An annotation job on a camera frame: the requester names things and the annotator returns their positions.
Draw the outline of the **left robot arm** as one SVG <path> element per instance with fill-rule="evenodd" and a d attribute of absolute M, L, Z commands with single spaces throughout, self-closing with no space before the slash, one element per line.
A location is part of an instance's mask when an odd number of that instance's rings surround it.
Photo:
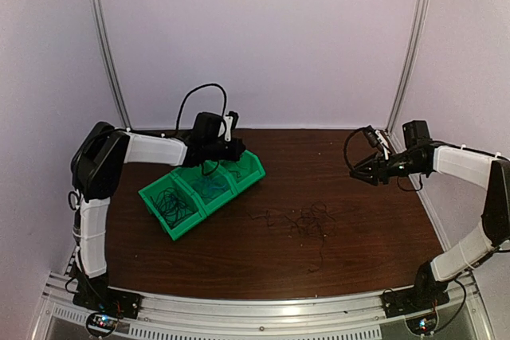
<path fill-rule="evenodd" d="M 73 191 L 69 205 L 74 212 L 77 280 L 84 299 L 97 311 L 114 305 L 114 293 L 97 279 L 107 273 L 105 259 L 106 218 L 111 198 L 120 183 L 124 165 L 153 163 L 191 168 L 204 162 L 237 161 L 245 151 L 233 136 L 238 114 L 201 112 L 190 131 L 150 135 L 115 128 L 99 122 L 71 161 Z"/>

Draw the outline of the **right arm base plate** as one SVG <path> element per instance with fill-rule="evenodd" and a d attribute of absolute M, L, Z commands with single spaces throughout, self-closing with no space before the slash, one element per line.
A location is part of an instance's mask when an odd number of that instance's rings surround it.
<path fill-rule="evenodd" d="M 410 315 L 420 311 L 432 310 L 434 307 L 447 304 L 449 295 L 440 292 L 432 297 L 417 297 L 412 287 L 402 290 L 386 289 L 380 295 L 382 308 L 386 317 L 393 318 L 401 315 Z"/>

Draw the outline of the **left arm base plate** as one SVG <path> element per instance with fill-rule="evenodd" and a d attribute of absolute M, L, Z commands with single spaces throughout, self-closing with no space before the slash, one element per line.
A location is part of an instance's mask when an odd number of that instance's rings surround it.
<path fill-rule="evenodd" d="M 137 319 L 141 303 L 140 294 L 109 287 L 105 291 L 94 291 L 89 286 L 79 286 L 73 297 L 73 304 L 78 307 L 119 319 Z"/>

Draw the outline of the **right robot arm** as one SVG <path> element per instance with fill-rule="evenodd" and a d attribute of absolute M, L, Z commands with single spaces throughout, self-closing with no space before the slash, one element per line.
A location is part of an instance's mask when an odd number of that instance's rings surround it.
<path fill-rule="evenodd" d="M 396 140 L 372 126 L 343 142 L 348 174 L 369 185 L 416 193 L 442 252 L 419 266 L 408 294 L 427 308 L 459 275 L 509 252 L 509 158 L 430 136 L 423 120 L 404 123 Z"/>

